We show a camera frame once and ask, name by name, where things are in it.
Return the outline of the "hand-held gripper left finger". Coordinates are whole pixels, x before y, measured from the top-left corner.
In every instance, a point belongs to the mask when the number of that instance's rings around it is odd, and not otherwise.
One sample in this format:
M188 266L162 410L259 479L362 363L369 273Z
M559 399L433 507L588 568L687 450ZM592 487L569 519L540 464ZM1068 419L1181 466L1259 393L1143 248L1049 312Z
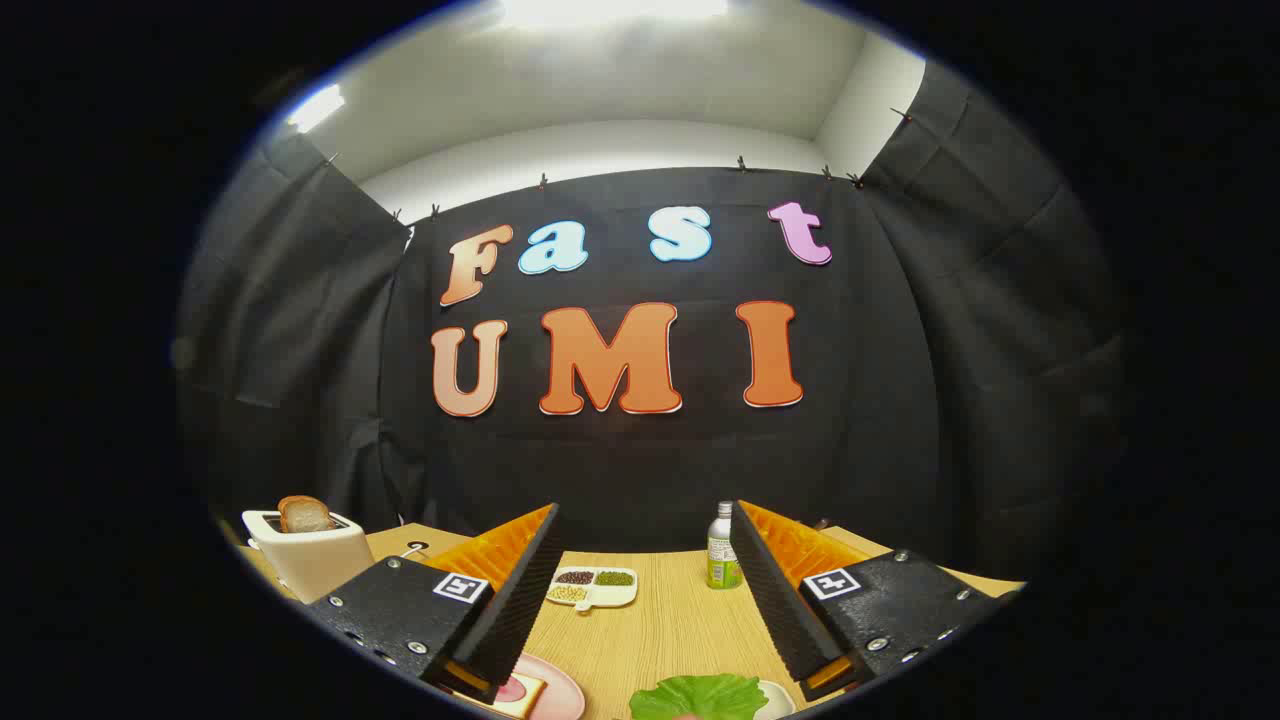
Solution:
M417 682L495 700L561 564L558 503L424 562L376 561L307 603L329 634Z

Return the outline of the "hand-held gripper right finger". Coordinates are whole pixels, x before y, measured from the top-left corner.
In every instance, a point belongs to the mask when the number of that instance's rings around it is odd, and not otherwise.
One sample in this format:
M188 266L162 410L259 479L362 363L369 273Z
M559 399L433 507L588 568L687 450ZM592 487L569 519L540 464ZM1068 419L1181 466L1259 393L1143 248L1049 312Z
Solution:
M914 550L859 550L742 500L730 505L730 542L782 664L810 702L901 673L1021 589Z

